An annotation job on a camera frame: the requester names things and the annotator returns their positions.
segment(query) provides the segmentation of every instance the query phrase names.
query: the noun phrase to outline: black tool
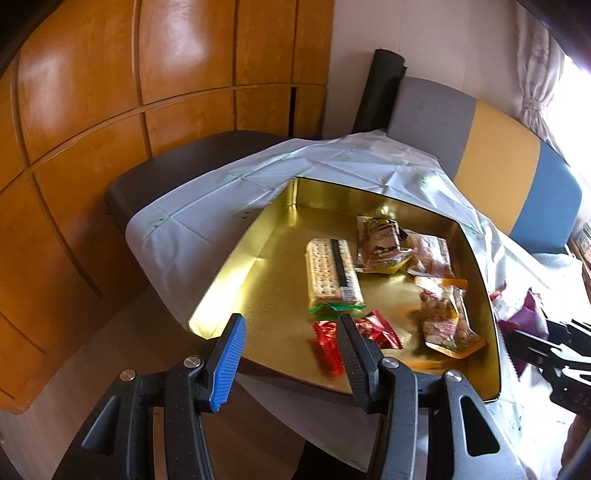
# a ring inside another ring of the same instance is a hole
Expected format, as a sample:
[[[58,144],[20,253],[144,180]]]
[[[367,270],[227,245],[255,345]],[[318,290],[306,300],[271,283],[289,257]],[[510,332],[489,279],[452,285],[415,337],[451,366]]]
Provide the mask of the black tool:
[[[409,480],[419,407],[429,410],[427,480],[526,480],[519,459],[468,380],[456,370],[415,373],[361,337],[350,315],[337,342],[357,405],[380,413],[370,480]]]
[[[541,369],[553,403],[591,419],[591,327],[576,320],[547,324],[548,340],[519,330],[505,334],[507,352]]]
[[[54,480],[153,479],[154,407],[164,407],[168,478],[213,480],[201,413],[218,411],[228,399],[245,340],[245,320],[235,313],[199,356],[166,372],[121,372],[83,423]]]

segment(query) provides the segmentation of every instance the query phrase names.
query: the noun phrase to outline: cracker package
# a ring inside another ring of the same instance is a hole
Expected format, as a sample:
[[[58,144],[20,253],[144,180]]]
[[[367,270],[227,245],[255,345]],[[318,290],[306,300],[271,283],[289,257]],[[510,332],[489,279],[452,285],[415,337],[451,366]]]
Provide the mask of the cracker package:
[[[314,238],[306,246],[310,313],[365,307],[347,240]]]

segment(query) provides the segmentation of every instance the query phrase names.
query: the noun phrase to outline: striped seat cushion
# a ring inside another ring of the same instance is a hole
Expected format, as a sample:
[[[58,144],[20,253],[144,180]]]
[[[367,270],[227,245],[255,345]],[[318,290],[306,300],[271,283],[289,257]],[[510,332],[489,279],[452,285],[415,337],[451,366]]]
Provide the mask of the striped seat cushion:
[[[388,136],[435,155],[474,207],[530,253],[564,251],[580,186],[519,122],[451,87],[406,77]]]

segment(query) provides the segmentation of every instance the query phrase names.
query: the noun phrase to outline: snack bag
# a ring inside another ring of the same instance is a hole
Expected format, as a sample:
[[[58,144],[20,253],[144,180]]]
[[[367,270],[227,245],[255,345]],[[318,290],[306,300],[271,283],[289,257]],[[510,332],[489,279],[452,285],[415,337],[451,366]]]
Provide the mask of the snack bag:
[[[537,293],[534,293],[531,287],[528,289],[525,295],[523,306],[508,320],[497,320],[496,324],[499,326],[499,330],[503,335],[511,333],[514,330],[521,330],[522,332],[529,333],[530,335],[536,336],[547,340],[549,337],[548,332],[548,317],[544,311],[542,299]],[[511,361],[515,367],[515,373],[520,377],[527,365],[527,363],[519,358],[511,356]]]
[[[401,233],[396,220],[358,216],[355,270],[396,273],[413,255],[411,248],[400,246]]]
[[[306,246],[310,313],[365,308],[347,240],[314,238]]]
[[[468,281],[464,278],[414,277],[414,284],[426,290],[434,284],[439,287],[454,286],[464,291],[468,289]]]
[[[411,231],[406,233],[406,243],[414,250],[414,260],[408,267],[408,273],[420,277],[454,277],[445,239]]]
[[[486,345],[470,329],[462,289],[436,282],[423,282],[421,286],[420,317],[428,347],[453,358],[466,358]]]
[[[374,310],[364,317],[355,319],[354,322],[361,336],[374,340],[380,348],[394,348],[397,350],[402,348],[398,335],[382,317],[379,310]],[[318,344],[322,349],[322,354],[329,364],[330,372],[333,375],[343,373],[345,369],[336,341],[336,322],[321,320],[311,325],[318,337]]]

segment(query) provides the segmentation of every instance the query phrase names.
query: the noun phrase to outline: gold metal tray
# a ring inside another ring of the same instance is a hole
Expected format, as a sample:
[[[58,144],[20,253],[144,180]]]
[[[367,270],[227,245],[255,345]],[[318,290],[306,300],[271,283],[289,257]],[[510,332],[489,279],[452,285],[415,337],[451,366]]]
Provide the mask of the gold metal tray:
[[[349,393],[346,375],[327,370],[310,327],[306,244],[344,238],[356,251],[358,215],[394,218],[402,228],[445,238],[456,277],[468,281],[466,310],[487,346],[464,360],[425,346],[413,311],[420,289],[404,272],[358,274],[367,311],[379,309],[404,348],[384,350],[416,371],[463,372],[483,400],[501,390],[498,338],[476,258],[460,225],[448,217],[383,195],[325,181],[294,178],[260,213],[218,272],[189,320],[192,332],[218,336],[233,312],[246,318],[243,356],[289,377]]]

